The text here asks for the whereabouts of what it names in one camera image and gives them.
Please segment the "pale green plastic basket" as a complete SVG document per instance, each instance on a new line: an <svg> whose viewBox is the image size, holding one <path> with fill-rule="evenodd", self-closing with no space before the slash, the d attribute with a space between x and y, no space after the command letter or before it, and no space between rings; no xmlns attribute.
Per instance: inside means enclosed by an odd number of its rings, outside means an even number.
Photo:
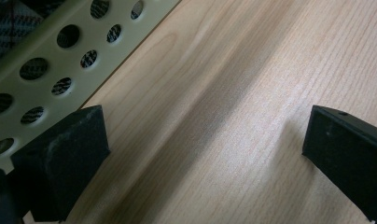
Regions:
<svg viewBox="0 0 377 224"><path fill-rule="evenodd" d="M0 169L79 109L180 0L65 0L0 61Z"/></svg>

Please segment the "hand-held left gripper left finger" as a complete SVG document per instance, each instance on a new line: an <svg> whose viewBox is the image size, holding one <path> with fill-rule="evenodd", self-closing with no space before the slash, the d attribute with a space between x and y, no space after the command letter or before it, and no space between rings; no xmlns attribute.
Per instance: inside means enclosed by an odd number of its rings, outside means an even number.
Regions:
<svg viewBox="0 0 377 224"><path fill-rule="evenodd" d="M60 120L11 156L18 213L65 221L109 153L99 105Z"/></svg>

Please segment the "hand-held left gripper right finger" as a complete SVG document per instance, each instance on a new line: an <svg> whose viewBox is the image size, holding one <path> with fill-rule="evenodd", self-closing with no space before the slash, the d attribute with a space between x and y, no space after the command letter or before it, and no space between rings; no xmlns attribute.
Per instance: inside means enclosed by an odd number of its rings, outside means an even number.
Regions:
<svg viewBox="0 0 377 224"><path fill-rule="evenodd" d="M302 155L377 224L377 127L346 112L315 105Z"/></svg>

